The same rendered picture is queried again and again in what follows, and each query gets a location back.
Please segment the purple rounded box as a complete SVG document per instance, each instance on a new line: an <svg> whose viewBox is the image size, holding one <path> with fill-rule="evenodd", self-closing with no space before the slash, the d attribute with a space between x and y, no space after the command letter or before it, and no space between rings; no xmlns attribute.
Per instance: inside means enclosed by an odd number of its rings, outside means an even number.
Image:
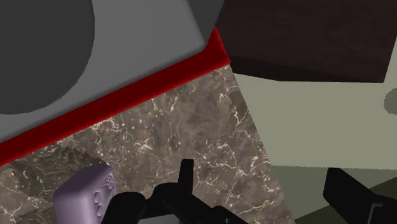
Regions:
<svg viewBox="0 0 397 224"><path fill-rule="evenodd" d="M57 224L101 224L109 201L116 194L111 166L83 168L53 194Z"/></svg>

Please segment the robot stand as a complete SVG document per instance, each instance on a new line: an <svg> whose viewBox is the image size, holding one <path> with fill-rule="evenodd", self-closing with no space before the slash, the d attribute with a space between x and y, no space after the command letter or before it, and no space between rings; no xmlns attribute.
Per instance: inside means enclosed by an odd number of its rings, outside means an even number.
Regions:
<svg viewBox="0 0 397 224"><path fill-rule="evenodd" d="M0 0L0 166L229 63L225 0Z"/></svg>

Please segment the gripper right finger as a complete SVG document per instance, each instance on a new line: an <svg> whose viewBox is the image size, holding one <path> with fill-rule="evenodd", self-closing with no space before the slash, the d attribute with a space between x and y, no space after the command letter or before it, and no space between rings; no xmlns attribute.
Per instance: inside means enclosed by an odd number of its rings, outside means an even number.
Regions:
<svg viewBox="0 0 397 224"><path fill-rule="evenodd" d="M374 193L341 168L327 170L323 197L348 224L397 224L397 200Z"/></svg>

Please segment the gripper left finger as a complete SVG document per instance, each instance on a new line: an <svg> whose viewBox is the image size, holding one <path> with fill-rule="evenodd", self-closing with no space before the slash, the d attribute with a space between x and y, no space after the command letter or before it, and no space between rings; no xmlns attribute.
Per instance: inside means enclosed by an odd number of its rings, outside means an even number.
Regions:
<svg viewBox="0 0 397 224"><path fill-rule="evenodd" d="M139 224L141 220L174 215L178 224L248 224L223 206L210 207L194 196L193 159L181 161L178 181L157 185L150 198L139 192L116 194L109 202L102 224Z"/></svg>

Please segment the dark brown wooden furniture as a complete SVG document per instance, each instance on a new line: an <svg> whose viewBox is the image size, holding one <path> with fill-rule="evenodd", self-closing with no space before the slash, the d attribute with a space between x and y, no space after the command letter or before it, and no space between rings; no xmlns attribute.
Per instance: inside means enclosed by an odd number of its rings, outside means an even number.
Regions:
<svg viewBox="0 0 397 224"><path fill-rule="evenodd" d="M225 0L216 27L235 73L382 83L397 38L397 0Z"/></svg>

